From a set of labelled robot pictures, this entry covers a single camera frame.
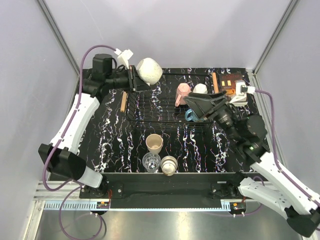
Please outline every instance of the stainless steel cup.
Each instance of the stainless steel cup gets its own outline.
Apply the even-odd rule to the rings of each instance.
[[[164,175],[172,176],[177,170],[178,161],[173,156],[165,156],[160,165]]]

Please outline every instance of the metal floor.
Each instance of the metal floor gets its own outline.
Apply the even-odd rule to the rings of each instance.
[[[256,209],[248,203],[248,212]],[[100,223],[84,211],[63,211],[62,223],[73,237],[92,237]],[[103,215],[107,226],[96,240],[301,240],[280,215],[263,206],[246,217],[219,217],[205,212],[116,212]],[[67,240],[58,221],[57,210],[43,211],[36,240]]]

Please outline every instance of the white mug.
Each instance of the white mug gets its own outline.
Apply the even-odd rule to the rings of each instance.
[[[156,84],[162,76],[162,68],[150,57],[142,59],[136,66],[140,78],[149,86]]]
[[[196,94],[208,94],[208,89],[206,85],[199,83],[194,87],[193,92]]]

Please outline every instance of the black and white marble surface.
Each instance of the black and white marble surface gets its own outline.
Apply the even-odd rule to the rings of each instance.
[[[227,74],[241,72],[249,84],[244,68],[166,68],[169,73],[205,74],[216,72]],[[179,76],[179,81],[197,83],[197,78]],[[80,142],[79,156],[87,165],[99,172],[143,173],[142,158],[148,152],[145,140],[151,133],[163,138],[160,156],[174,156],[178,160],[177,171],[180,173],[211,172],[249,172],[250,167],[239,161],[233,151],[232,143],[224,131],[215,123],[203,132],[192,129],[182,131],[136,130],[120,112],[121,90],[111,90],[90,120]],[[248,105],[239,107],[241,117],[258,113],[255,99],[248,95]]]

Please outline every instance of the gray wall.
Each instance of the gray wall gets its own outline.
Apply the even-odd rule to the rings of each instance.
[[[274,44],[258,80],[275,101],[284,161],[320,193],[320,1],[302,0]]]
[[[45,0],[72,54],[130,48],[131,64],[253,68],[290,0]]]
[[[0,238],[18,240],[41,178],[38,147],[63,123],[76,74],[35,0],[2,0],[0,22]]]

